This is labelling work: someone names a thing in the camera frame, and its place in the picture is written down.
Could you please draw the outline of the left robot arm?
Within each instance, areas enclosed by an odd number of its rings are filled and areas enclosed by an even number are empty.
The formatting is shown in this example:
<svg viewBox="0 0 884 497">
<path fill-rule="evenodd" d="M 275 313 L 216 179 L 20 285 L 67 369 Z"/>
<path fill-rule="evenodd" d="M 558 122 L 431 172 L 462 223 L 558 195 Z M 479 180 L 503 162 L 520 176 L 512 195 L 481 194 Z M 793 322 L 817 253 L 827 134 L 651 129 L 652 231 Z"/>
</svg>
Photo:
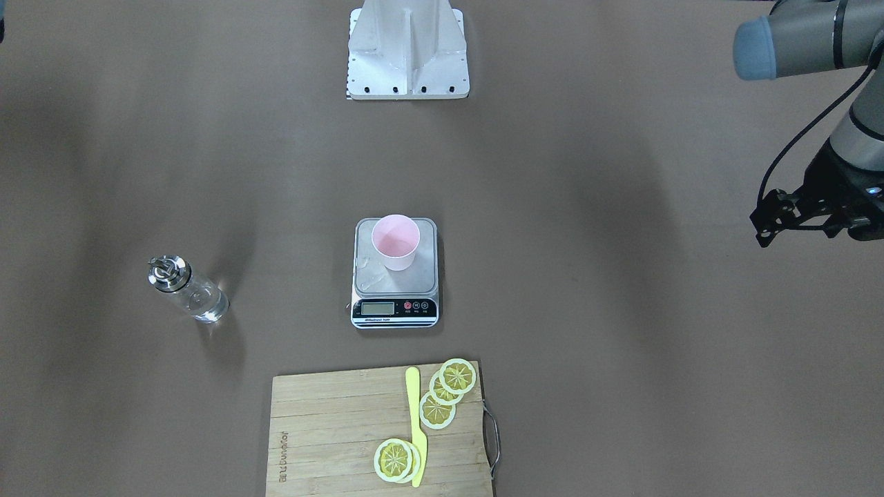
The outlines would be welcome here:
<svg viewBox="0 0 884 497">
<path fill-rule="evenodd" d="M 883 231 L 883 73 L 881 1 L 777 1 L 739 25 L 733 67 L 743 81 L 764 81 L 862 67 L 863 73 L 821 111 L 852 97 L 846 116 L 805 170 L 798 189 L 767 189 L 777 155 L 758 190 L 751 223 L 760 246 L 784 231 L 879 240 Z"/>
</svg>

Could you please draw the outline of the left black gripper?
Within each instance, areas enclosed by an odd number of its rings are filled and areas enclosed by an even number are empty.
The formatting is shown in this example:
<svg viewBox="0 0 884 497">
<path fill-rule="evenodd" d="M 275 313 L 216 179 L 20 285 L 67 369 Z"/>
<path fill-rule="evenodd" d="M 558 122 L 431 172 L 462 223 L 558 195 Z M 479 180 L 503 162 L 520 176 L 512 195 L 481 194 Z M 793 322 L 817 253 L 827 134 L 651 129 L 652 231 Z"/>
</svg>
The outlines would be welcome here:
<svg viewBox="0 0 884 497">
<path fill-rule="evenodd" d="M 810 224 L 822 218 L 822 224 Z M 826 141 L 795 192 L 768 192 L 749 215 L 756 240 L 767 248 L 784 231 L 846 231 L 854 240 L 882 240 L 882 172 L 852 166 Z"/>
</svg>

